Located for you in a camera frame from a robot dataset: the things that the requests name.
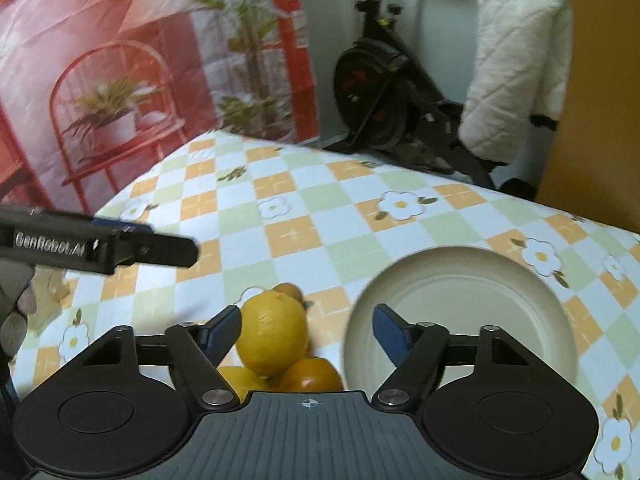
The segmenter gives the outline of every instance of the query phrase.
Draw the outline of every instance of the silver bolt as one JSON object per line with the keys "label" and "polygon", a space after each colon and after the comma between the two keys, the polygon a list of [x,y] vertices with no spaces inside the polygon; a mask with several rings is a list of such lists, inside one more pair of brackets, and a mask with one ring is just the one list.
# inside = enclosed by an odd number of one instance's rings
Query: silver bolt
{"label": "silver bolt", "polygon": [[378,400],[387,406],[400,406],[409,400],[409,394],[404,390],[390,388],[378,394]]}
{"label": "silver bolt", "polygon": [[207,390],[202,394],[202,400],[212,406],[222,406],[234,400],[234,394],[228,390]]}

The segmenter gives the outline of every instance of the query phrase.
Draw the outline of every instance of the gray ribbed panel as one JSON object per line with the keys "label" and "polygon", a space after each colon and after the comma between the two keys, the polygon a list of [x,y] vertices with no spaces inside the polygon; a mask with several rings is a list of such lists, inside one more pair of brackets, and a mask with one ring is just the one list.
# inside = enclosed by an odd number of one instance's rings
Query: gray ribbed panel
{"label": "gray ribbed panel", "polygon": [[[412,420],[381,413],[357,392],[255,394],[207,415],[188,443],[132,480],[470,480],[433,452]],[[34,480],[55,478],[37,473]]]}

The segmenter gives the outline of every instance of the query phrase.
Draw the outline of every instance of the beige plate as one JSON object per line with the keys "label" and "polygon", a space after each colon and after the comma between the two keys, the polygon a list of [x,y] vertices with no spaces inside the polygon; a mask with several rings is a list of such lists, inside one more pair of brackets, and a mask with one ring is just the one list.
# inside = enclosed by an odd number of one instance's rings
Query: beige plate
{"label": "beige plate", "polygon": [[[411,254],[379,274],[360,295],[345,332],[342,370],[350,390],[369,396],[394,370],[373,337],[373,308],[386,303],[410,323],[431,321],[476,335],[498,325],[570,382],[577,351],[562,305],[529,269],[493,251],[439,247]],[[442,384],[471,373],[449,367]]]}

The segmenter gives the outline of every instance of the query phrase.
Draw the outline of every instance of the checkered tablecloth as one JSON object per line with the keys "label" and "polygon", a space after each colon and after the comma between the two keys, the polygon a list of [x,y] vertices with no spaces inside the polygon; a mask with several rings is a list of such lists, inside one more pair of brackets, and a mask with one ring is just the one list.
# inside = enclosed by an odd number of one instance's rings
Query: checkered tablecloth
{"label": "checkered tablecloth", "polygon": [[69,273],[62,315],[41,336],[30,333],[15,361],[21,394],[114,325],[162,333],[279,282],[301,287],[316,352],[339,365],[350,307],[373,276],[411,252],[466,244],[531,268],[558,295],[580,355],[577,386],[602,425],[585,473],[640,476],[636,235],[357,156],[221,132],[171,154],[99,214],[194,237],[200,260],[109,278]]}

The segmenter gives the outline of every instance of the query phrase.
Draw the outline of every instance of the quilted fabric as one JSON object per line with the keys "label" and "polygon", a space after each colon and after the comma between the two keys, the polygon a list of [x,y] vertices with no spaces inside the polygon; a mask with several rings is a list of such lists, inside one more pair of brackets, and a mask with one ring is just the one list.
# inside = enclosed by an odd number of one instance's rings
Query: quilted fabric
{"label": "quilted fabric", "polygon": [[460,124],[476,156],[512,162],[529,117],[558,120],[572,49],[570,0],[478,0],[478,50]]}

